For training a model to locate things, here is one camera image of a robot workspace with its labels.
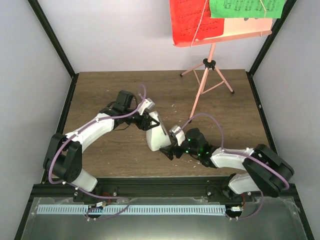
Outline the white metronome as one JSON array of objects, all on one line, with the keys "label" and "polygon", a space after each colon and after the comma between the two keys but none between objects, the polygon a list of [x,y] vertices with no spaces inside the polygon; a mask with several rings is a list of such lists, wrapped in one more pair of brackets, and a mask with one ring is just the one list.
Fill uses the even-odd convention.
[{"label": "white metronome", "polygon": [[169,134],[157,111],[150,112],[149,115],[159,122],[159,125],[146,131],[146,142],[153,152],[171,144]]}]

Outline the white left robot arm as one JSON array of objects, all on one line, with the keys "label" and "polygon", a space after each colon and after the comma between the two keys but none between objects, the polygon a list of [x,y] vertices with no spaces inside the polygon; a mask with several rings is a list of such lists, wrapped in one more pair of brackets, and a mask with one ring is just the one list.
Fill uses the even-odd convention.
[{"label": "white left robot arm", "polygon": [[56,176],[59,179],[57,184],[66,182],[78,187],[84,190],[89,201],[97,202],[102,196],[102,189],[97,186],[98,180],[83,169],[82,157],[86,148],[123,123],[135,124],[143,131],[160,126],[160,121],[149,112],[154,102],[143,96],[136,108],[132,109],[131,104],[136,101],[133,93],[121,90],[116,100],[101,109],[85,125],[67,134],[54,134],[43,162],[49,182],[54,184],[52,176]]}]

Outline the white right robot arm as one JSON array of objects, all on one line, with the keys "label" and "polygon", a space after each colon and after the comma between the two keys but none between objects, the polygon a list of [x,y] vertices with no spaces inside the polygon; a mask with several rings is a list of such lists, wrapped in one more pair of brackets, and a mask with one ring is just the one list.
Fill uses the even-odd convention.
[{"label": "white right robot arm", "polygon": [[229,202],[246,192],[262,192],[277,198],[289,189],[294,169],[265,144],[254,148],[226,149],[210,144],[198,128],[183,132],[180,127],[170,131],[172,143],[159,150],[170,160],[188,154],[207,168],[232,168],[244,171],[234,174],[222,188],[223,198]]}]

